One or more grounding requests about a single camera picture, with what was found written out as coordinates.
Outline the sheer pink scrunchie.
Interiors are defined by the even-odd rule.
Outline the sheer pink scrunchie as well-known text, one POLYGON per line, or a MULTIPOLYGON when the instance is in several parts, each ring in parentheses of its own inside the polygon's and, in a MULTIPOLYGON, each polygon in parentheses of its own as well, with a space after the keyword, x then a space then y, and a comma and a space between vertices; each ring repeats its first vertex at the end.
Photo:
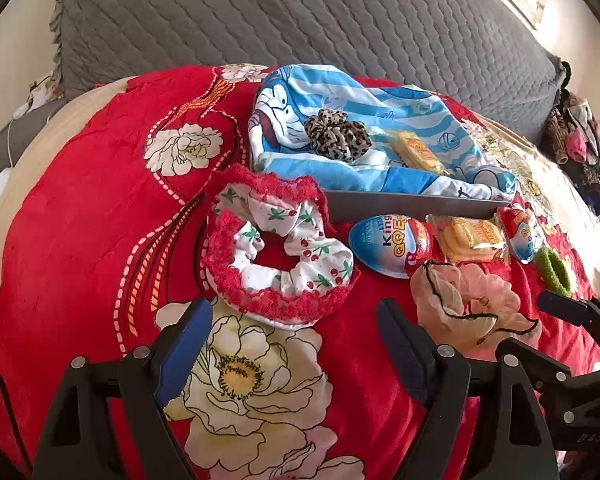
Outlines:
POLYGON ((468 359, 493 361, 507 338, 538 345, 541 321, 522 313, 512 284, 475 263, 428 261, 411 277, 411 293, 418 325, 435 344, 448 344, 468 359))

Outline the blue red surprise egg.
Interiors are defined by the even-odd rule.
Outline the blue red surprise egg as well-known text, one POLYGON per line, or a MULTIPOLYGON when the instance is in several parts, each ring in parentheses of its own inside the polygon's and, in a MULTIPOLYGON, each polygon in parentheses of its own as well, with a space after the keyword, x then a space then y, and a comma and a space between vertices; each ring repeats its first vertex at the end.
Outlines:
POLYGON ((355 223, 349 246, 370 269, 400 280, 408 280, 434 255, 426 223, 404 214, 381 214, 355 223))
POLYGON ((522 264, 530 263, 546 244, 535 214, 518 204, 498 208, 498 220, 506 234, 509 249, 522 264))

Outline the yellow snack cake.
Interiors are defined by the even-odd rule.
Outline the yellow snack cake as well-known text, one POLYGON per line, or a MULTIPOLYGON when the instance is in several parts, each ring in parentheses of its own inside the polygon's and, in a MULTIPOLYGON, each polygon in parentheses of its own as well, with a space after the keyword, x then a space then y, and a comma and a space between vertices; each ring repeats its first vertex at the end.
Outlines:
POLYGON ((396 130, 392 147, 407 167, 446 176, 445 166, 414 132, 396 130))
POLYGON ((508 260, 507 238, 494 219, 428 214, 426 222, 450 263, 508 260))

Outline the red white cherry scrunchie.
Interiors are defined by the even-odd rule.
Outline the red white cherry scrunchie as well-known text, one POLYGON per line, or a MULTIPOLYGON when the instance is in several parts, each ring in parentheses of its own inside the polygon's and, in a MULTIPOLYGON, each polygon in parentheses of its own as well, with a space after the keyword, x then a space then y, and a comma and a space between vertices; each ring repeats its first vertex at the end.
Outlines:
POLYGON ((202 275, 229 307, 296 330, 344 306, 358 270, 314 179, 233 165, 211 178, 207 205, 202 275))

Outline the leopard print scrunchie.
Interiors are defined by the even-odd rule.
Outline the leopard print scrunchie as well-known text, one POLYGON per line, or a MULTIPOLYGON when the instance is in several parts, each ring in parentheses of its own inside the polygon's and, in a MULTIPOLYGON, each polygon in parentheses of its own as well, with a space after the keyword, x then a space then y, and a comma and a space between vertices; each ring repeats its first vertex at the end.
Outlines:
POLYGON ((322 108, 308 118, 304 130, 316 154, 348 164, 365 155, 373 145, 366 125, 349 120, 341 110, 322 108))

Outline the pile of clothes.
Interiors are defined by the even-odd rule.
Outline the pile of clothes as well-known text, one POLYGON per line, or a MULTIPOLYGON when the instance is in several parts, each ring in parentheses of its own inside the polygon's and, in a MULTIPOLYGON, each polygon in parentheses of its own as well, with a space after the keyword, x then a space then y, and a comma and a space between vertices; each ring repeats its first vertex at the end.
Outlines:
POLYGON ((568 89, 570 64, 562 61, 560 68, 565 78, 545 122, 541 150, 562 168, 600 222, 600 124, 588 100, 568 89))

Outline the red floral bedspread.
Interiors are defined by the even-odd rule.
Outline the red floral bedspread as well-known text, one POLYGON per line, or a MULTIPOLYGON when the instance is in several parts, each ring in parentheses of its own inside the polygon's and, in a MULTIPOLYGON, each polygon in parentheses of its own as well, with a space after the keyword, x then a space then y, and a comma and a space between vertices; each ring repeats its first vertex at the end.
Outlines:
MULTIPOLYGON (((34 479, 47 412, 73 358, 117 361, 150 346, 199 297, 212 307, 210 334, 180 394, 163 409, 193 479, 396 479, 426 408, 403 388, 376 308, 392 299, 419 326, 411 278, 390 278, 354 256, 358 279, 344 306, 312 326, 284 330, 229 307, 202 275, 211 178, 233 165, 272 174, 253 170, 248 136, 254 101, 272 71, 188 66, 108 84, 71 102, 6 174, 0 479, 34 479)), ((546 244, 530 263, 520 263, 507 241, 507 261, 475 264, 512 284, 522 313, 541 321, 535 350, 573 376, 597 372, 600 347, 585 328, 538 307, 543 290, 597 297, 570 237, 549 209, 533 203, 534 196, 564 194, 565 185, 524 190, 514 154, 490 154, 479 143, 480 136, 502 140, 506 131, 427 92, 442 99, 487 159, 515 176, 513 199, 320 187, 338 238, 350 248, 355 223, 404 214, 426 223, 434 239, 424 263, 464 266, 475 262, 445 259, 428 214, 494 219, 502 228, 498 208, 531 210, 546 244)), ((463 479, 478 406, 475 396, 467 399, 441 479, 463 479)), ((149 479, 122 401, 112 398, 108 408, 125 479, 149 479)), ((554 453, 557 479, 600 479, 600 446, 554 453)))

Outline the grey quilted pillow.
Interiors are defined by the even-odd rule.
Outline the grey quilted pillow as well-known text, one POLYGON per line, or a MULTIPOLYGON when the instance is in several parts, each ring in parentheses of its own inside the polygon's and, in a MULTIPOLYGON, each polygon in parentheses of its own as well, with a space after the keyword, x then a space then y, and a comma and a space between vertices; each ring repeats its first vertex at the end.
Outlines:
POLYGON ((67 96, 188 64, 322 63, 439 91, 532 142, 570 76, 501 0, 56 0, 50 30, 67 96))

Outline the blue striped cartoon cloth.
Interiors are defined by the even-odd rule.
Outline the blue striped cartoon cloth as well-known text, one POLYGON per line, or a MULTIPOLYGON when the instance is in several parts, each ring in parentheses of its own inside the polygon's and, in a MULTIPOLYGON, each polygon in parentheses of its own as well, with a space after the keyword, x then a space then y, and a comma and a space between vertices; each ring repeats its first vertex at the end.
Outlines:
POLYGON ((264 78, 248 122, 251 166, 277 177, 312 177, 324 190, 513 199, 517 181, 491 162, 442 99, 415 86, 366 87, 331 65, 291 64, 264 78), (309 121, 328 110, 359 122, 370 149, 352 162, 322 155, 309 121), (400 133, 417 136, 444 170, 408 166, 394 149, 400 133))

